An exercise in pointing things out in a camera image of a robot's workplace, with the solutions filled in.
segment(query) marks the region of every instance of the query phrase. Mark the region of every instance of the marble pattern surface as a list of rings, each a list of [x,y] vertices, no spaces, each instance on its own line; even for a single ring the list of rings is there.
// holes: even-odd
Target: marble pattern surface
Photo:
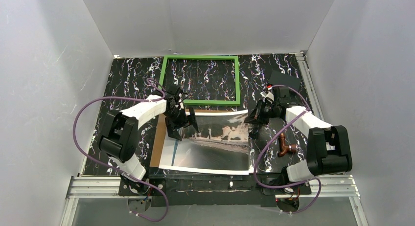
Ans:
[[[194,106],[195,109],[205,110],[252,110],[256,100],[261,98],[260,93],[267,83],[272,70],[278,70],[293,77],[301,78],[300,69],[295,55],[292,54],[258,54],[240,55],[239,60],[239,83],[241,90],[240,106]],[[153,89],[146,86],[145,79],[153,77],[160,78],[162,57],[155,58],[126,58],[114,59],[108,77],[105,96],[127,96],[144,99]],[[166,68],[164,86],[177,84],[188,91],[190,99],[220,99],[234,100],[235,81],[234,66],[230,61],[197,61],[197,60],[171,60]],[[308,101],[308,95],[301,83],[300,93]],[[110,109],[122,110],[129,108],[134,103],[130,101],[108,100],[101,104],[97,124],[92,138],[89,154],[93,157],[116,165],[110,161],[105,153],[100,152],[95,137],[99,131],[99,125],[103,114]],[[273,135],[277,133],[286,123],[281,119],[271,119],[268,126],[260,128],[260,139],[250,139],[250,165],[253,165],[260,150],[265,146]],[[140,142],[136,154],[141,163],[149,166],[152,145],[156,133],[157,118],[143,125],[139,134]],[[295,143],[299,151],[294,155],[277,156],[279,151],[277,141],[274,142],[263,161],[259,165],[259,172],[280,172],[284,166],[292,165],[304,160],[306,155],[306,137],[294,127],[286,132],[286,143]],[[84,175],[118,175],[111,169],[99,166],[90,160],[86,162]],[[150,174],[179,174],[177,171],[151,168]]]

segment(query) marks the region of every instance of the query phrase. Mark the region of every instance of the brown smoking pipe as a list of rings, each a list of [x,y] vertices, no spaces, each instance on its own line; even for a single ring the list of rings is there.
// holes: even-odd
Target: brown smoking pipe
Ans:
[[[284,133],[281,133],[279,135],[278,140],[279,140],[278,157],[282,157],[286,153],[295,154],[297,152],[297,145],[296,144],[285,145],[285,135],[284,135]]]

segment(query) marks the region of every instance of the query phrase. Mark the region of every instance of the robotic arm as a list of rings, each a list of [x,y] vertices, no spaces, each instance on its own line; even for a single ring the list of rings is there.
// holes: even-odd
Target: robotic arm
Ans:
[[[265,125],[270,118],[292,121],[306,111],[288,87],[269,86],[261,93],[255,109],[245,119],[246,123]],[[346,172],[352,169],[352,158],[347,130],[344,126],[332,126],[307,111],[293,123],[307,138],[307,157],[295,165],[288,166],[283,174],[289,181],[298,182],[315,176]]]
[[[147,100],[161,98],[160,95],[150,95]],[[181,127],[193,125],[199,132],[195,113],[190,108],[190,115],[186,116],[183,100],[187,94],[176,86],[171,86],[166,91],[163,100],[149,103],[139,103],[122,111],[109,111],[104,118],[101,132],[98,134],[98,147],[104,151],[123,170],[125,177],[133,181],[129,176],[138,180],[143,179],[145,168],[135,155],[138,145],[138,130],[153,117],[164,114],[166,116],[167,134],[171,138],[182,140],[179,132]]]

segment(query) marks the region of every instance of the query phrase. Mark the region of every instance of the green picture frame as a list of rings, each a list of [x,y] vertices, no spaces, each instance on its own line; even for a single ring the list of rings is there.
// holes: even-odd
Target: green picture frame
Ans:
[[[184,101],[185,105],[224,105],[224,106],[239,106],[241,105],[240,88],[239,88],[239,62],[237,56],[203,56],[203,55],[165,55],[163,58],[163,66],[161,68],[160,84],[163,85],[164,76],[166,74],[166,67],[168,60],[221,60],[234,61],[235,65],[235,100],[191,100]]]

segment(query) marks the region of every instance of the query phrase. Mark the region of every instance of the metal extrusion frame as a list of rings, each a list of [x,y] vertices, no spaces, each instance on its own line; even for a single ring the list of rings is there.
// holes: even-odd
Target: metal extrusion frame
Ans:
[[[235,67],[235,100],[192,100],[184,101],[185,105],[225,105],[225,106],[239,106],[241,104],[240,87],[239,87],[239,61],[238,56],[215,56],[215,55],[165,55],[163,58],[163,66],[161,68],[160,84],[163,85],[164,76],[166,74],[166,67],[168,60],[231,60]]]
[[[183,55],[173,55],[174,59],[183,59]],[[324,120],[323,114],[317,100],[317,95],[314,91],[313,82],[304,55],[302,53],[296,54],[296,59],[300,66],[300,71],[304,79],[304,84],[310,98],[311,107],[314,114],[321,120]],[[235,74],[235,78],[239,81],[239,74]],[[353,209],[353,213],[358,226],[367,226],[362,205],[360,203],[360,193],[357,189],[356,183],[352,175],[326,175],[319,176],[322,182],[322,190],[320,197],[349,197],[350,205]],[[125,198],[125,199],[141,199],[144,196],[119,196],[118,190],[121,179],[120,177],[113,176],[82,176],[72,177],[70,180],[68,194],[65,202],[65,208],[61,220],[61,226],[71,226],[75,217],[75,212],[80,198]],[[300,195],[300,198],[315,197],[319,185],[317,181],[310,181],[312,194],[311,195]],[[276,195],[276,198],[284,198],[286,195]]]

